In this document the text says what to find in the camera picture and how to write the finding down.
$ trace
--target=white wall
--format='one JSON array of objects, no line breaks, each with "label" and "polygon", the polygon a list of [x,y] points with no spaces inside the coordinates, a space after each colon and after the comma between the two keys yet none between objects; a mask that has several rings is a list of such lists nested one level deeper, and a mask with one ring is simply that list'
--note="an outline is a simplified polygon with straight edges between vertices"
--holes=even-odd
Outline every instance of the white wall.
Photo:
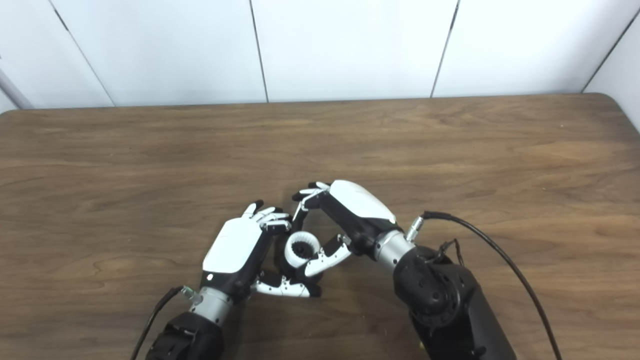
[{"label": "white wall", "polygon": [[638,9],[640,0],[0,0],[0,87],[21,108],[580,92]]},{"label": "white wall", "polygon": [[618,102],[640,129],[640,20],[635,19],[585,92],[602,92]]},{"label": "white wall", "polygon": [[0,82],[21,108],[113,105],[48,0],[0,0]]},{"label": "white wall", "polygon": [[457,0],[253,0],[270,101],[429,97]]},{"label": "white wall", "polygon": [[15,105],[13,104],[11,99],[9,99],[9,97],[7,97],[7,95],[2,91],[2,89],[0,89],[0,114],[4,113],[5,111],[14,110],[14,109],[15,109]]},{"label": "white wall", "polygon": [[434,96],[580,92],[640,0],[461,0]]},{"label": "white wall", "polygon": [[248,0],[53,0],[117,106],[265,102]]}]

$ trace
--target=cable connector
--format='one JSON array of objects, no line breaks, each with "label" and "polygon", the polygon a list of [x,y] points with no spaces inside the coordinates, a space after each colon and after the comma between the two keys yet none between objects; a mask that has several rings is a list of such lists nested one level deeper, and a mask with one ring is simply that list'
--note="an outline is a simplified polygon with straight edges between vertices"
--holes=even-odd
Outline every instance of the cable connector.
[{"label": "cable connector", "polygon": [[189,286],[183,286],[180,292],[195,306],[202,302],[202,295],[198,294]]},{"label": "cable connector", "polygon": [[424,223],[424,219],[422,217],[417,217],[411,223],[411,227],[409,227],[409,231],[406,232],[404,239],[408,242],[413,242],[415,238],[418,236],[418,232]]}]

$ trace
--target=wooden table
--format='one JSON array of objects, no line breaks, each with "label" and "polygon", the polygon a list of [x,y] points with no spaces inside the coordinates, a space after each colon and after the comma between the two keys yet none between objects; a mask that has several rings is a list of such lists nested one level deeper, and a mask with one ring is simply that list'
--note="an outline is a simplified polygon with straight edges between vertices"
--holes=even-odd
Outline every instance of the wooden table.
[{"label": "wooden table", "polygon": [[[596,94],[5,113],[0,358],[127,359],[160,296],[197,286],[224,221],[258,198],[292,211],[295,191],[333,179],[405,227],[430,209],[494,236],[565,359],[638,358],[640,137]],[[307,225],[337,232],[321,213]],[[419,242],[453,237],[518,358],[551,359],[498,255],[435,221]],[[321,299],[254,295],[225,324],[225,359],[426,358],[376,263],[353,257],[321,284]],[[187,307],[174,300],[148,340]]]}]

